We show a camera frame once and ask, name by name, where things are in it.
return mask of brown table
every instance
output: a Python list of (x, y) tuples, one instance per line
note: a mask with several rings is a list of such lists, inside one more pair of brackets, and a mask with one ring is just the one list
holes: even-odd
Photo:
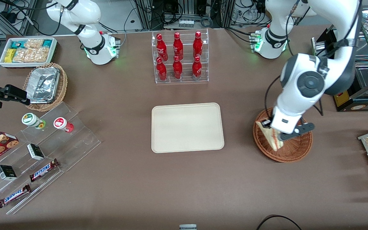
[[(324, 28), (294, 28), (293, 52), (308, 52)], [(324, 96), (324, 117), (305, 113), (316, 125), (310, 154), (298, 163), (274, 162), (255, 145), (252, 124), (289, 53), (266, 60), (223, 29), (209, 32), (210, 82), (184, 86), (154, 83), (151, 33), (128, 34), (121, 57), (104, 66), (86, 58), (77, 37), (57, 37), (54, 61), (69, 78), (65, 102), (103, 143), (17, 214), (0, 211), (0, 229), (255, 229), (269, 214), (302, 229), (368, 229), (368, 158), (357, 140), (368, 133), (368, 112), (336, 112)], [(28, 72), (1, 68), (0, 86), (22, 86)], [(275, 84), (268, 101), (280, 91)], [(154, 106), (205, 102), (221, 107), (222, 150), (152, 152)], [(26, 112), (4, 102), (0, 131), (25, 128), (19, 120)], [(281, 228), (295, 229), (282, 219), (261, 229)]]

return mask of beige tray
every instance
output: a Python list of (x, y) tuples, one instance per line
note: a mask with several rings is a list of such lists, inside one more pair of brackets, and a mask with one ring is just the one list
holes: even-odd
[(156, 106), (151, 116), (155, 153), (220, 150), (224, 147), (217, 103)]

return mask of round wicker basket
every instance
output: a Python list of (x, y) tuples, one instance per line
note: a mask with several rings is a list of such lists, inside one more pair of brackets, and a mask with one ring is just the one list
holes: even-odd
[[(65, 97), (66, 88), (67, 88), (66, 73), (64, 72), (63, 68), (56, 63), (49, 63), (49, 64), (38, 66), (36, 68), (48, 68), (48, 67), (55, 67), (60, 70), (59, 83), (57, 84), (58, 87), (57, 87), (57, 92), (55, 95), (55, 101), (50, 104), (30, 104), (29, 106), (27, 106), (28, 109), (36, 110), (39, 112), (46, 112), (58, 106), (63, 101), (63, 98)], [(28, 74), (28, 77), (25, 80), (25, 84), (22, 87), (23, 90), (25, 90), (28, 85), (28, 80), (29, 80), (29, 77), (31, 76), (31, 73), (32, 71)]]
[[(267, 119), (265, 110), (260, 112), (256, 121)], [(303, 134), (302, 136), (289, 139), (283, 143), (283, 147), (274, 151), (266, 140), (259, 126), (254, 122), (254, 140), (259, 149), (269, 158), (283, 162), (290, 163), (302, 160), (311, 150), (313, 143), (312, 132)]]

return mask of acrylic bottle rack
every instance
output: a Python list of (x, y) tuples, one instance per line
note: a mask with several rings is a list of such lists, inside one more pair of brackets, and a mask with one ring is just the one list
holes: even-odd
[[(17, 178), (13, 181), (0, 178), (0, 199), (6, 198), (26, 184), (30, 185), (32, 192), (8, 203), (8, 205), (1, 208), (1, 211), (6, 214), (15, 214), (101, 143), (76, 115), (77, 112), (74, 109), (62, 102), (55, 109), (41, 117), (46, 121), (44, 129), (38, 130), (27, 127), (16, 134), (19, 144), (0, 157), (0, 165), (12, 166)], [(71, 122), (74, 125), (73, 131), (66, 133), (53, 127), (53, 121), (58, 117), (63, 117)], [(27, 149), (29, 143), (37, 144), (41, 148), (45, 155), (43, 160), (31, 158)], [(55, 158), (60, 165), (54, 167), (42, 178), (31, 182), (29, 175), (32, 175)]]
[[(196, 31), (201, 32), (201, 40), (203, 41), (203, 54), (200, 56), (200, 63), (202, 64), (200, 80), (193, 80), (193, 42), (195, 39)], [(183, 66), (183, 76), (180, 80), (174, 77), (173, 63), (174, 63), (174, 33), (171, 31), (160, 31), (152, 33), (152, 54), (153, 54), (153, 65), (154, 65), (154, 76), (156, 83), (169, 84), (169, 83), (206, 83), (209, 80), (209, 38), (207, 29), (199, 30), (180, 30), (180, 38), (183, 42), (184, 47), (184, 58), (181, 60)], [(167, 68), (167, 81), (160, 81), (156, 68), (157, 53), (157, 34), (163, 35), (163, 40), (167, 45), (168, 60), (164, 61), (165, 67)]]

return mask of red bottle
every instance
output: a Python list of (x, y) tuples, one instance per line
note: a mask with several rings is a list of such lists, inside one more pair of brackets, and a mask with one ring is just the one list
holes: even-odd
[(183, 42), (180, 39), (180, 33), (174, 33), (174, 44), (172, 45), (174, 48), (174, 55), (178, 55), (180, 60), (184, 58), (184, 49), (183, 49)]
[(200, 80), (201, 78), (201, 68), (203, 66), (200, 63), (200, 56), (196, 56), (194, 58), (194, 63), (193, 63), (193, 79), (195, 81)]
[(174, 77), (177, 80), (180, 80), (183, 75), (183, 65), (181, 64), (181, 61), (178, 55), (174, 56), (174, 63), (172, 64), (172, 68), (174, 69)]
[(156, 38), (157, 38), (157, 52), (159, 54), (159, 57), (161, 57), (163, 61), (167, 61), (168, 60), (167, 46), (163, 41), (163, 36), (161, 34), (157, 34)]
[(160, 81), (166, 81), (167, 80), (167, 69), (165, 68), (163, 60), (161, 59), (161, 57), (157, 57), (156, 61), (157, 61), (156, 68), (157, 68), (157, 73), (159, 75), (159, 79)]
[(195, 32), (195, 40), (193, 43), (193, 56), (201, 56), (203, 54), (203, 41), (201, 40), (201, 32)]

